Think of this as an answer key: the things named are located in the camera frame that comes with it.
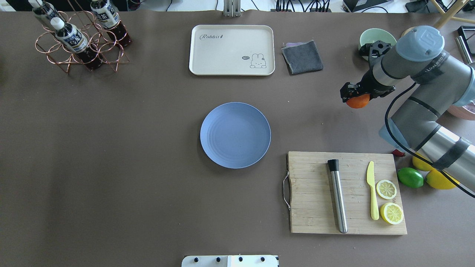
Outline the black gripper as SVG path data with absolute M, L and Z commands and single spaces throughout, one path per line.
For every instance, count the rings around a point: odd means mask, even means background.
M 359 83 L 345 83 L 342 86 L 340 97 L 343 103 L 367 93 L 370 95 L 370 99 L 384 98 L 395 90 L 395 86 L 387 80 L 390 77 L 381 67 L 382 56 L 390 51 L 391 47 L 391 44 L 377 40 L 359 48 L 358 54 L 368 58 L 369 70 Z

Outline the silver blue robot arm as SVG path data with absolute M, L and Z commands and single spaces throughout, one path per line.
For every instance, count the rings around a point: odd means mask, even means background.
M 418 88 L 386 119 L 380 133 L 395 147 L 417 152 L 432 166 L 474 190 L 474 146 L 437 123 L 454 106 L 474 100 L 474 68 L 444 50 L 445 40 L 431 26 L 417 26 L 377 59 L 369 57 L 369 70 L 359 83 L 340 89 L 343 102 L 369 94 L 385 97 L 410 76 Z

